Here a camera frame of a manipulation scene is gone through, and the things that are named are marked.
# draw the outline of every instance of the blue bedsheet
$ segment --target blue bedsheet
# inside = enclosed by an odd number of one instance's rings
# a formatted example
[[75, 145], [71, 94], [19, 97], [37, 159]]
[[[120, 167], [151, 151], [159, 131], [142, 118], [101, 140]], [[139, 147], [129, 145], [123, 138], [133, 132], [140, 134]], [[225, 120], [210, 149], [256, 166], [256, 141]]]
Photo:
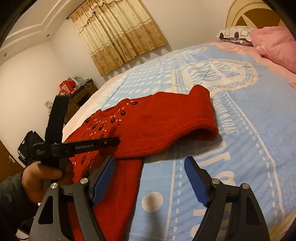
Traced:
[[[184, 171], [189, 155], [226, 184], [248, 183], [269, 229], [291, 214], [296, 209], [296, 90], [289, 82], [248, 55], [214, 45], [173, 51], [130, 72], [102, 109], [159, 91], [188, 94], [200, 84], [210, 90], [220, 136], [211, 142], [180, 140], [145, 158], [126, 238], [192, 240], [205, 208]], [[228, 205], [220, 239], [229, 210]]]

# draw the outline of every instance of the ceiling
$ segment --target ceiling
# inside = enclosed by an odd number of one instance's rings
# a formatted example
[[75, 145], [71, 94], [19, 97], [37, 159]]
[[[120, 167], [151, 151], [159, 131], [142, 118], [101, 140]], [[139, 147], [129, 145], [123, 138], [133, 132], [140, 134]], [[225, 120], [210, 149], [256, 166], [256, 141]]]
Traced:
[[0, 48], [0, 65], [17, 53], [52, 38], [84, 0], [37, 0], [16, 22]]

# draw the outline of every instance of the curtain rod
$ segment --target curtain rod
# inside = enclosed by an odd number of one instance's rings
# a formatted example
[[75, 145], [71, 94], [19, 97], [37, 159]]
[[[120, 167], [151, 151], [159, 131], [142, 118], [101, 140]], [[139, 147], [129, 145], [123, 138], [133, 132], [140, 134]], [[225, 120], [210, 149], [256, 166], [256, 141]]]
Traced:
[[70, 16], [82, 5], [80, 4], [68, 17], [66, 17], [66, 20], [70, 18]]

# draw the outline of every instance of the person's hand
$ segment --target person's hand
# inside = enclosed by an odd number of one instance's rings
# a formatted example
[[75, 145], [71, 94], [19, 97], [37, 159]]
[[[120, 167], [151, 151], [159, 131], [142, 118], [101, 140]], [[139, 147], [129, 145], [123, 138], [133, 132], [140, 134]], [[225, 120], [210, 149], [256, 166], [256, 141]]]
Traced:
[[28, 198], [33, 203], [41, 202], [44, 197], [42, 180], [56, 180], [61, 186], [73, 184], [73, 164], [65, 166], [64, 172], [59, 169], [42, 165], [40, 161], [33, 162], [25, 168], [22, 174], [22, 186]]

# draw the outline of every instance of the brown door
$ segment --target brown door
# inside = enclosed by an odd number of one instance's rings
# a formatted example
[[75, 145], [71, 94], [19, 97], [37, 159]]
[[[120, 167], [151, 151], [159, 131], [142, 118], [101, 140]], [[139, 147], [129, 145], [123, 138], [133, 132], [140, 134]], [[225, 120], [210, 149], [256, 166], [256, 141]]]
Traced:
[[9, 176], [22, 172], [23, 169], [0, 141], [0, 182]]

